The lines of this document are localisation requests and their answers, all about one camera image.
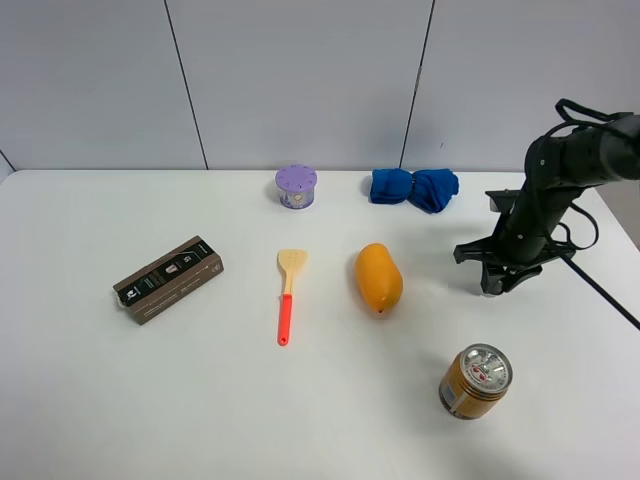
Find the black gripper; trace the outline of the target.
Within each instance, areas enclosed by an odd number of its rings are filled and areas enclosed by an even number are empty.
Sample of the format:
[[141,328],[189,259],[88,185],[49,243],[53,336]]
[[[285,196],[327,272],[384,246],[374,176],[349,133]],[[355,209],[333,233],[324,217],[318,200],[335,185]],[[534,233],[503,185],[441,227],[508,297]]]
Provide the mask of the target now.
[[465,261],[482,264],[480,286],[482,292],[490,296],[511,292],[524,281],[540,275],[544,264],[559,259],[562,254],[571,258],[575,254],[575,247],[566,242],[560,242],[556,247],[546,243],[534,259],[514,260],[497,246],[493,237],[457,245],[453,251],[458,264]]

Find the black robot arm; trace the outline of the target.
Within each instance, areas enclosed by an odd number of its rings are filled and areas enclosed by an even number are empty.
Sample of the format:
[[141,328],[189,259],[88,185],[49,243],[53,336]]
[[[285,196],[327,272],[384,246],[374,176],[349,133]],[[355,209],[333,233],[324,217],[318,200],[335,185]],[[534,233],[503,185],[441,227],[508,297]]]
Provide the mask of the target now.
[[569,240],[557,243],[551,234],[574,201],[589,188],[639,178],[639,116],[582,114],[592,119],[562,111],[562,122],[530,145],[520,189],[486,193],[499,214],[492,234],[455,247],[458,264],[482,264],[485,294],[507,293],[541,274],[544,264],[571,258],[579,248]]

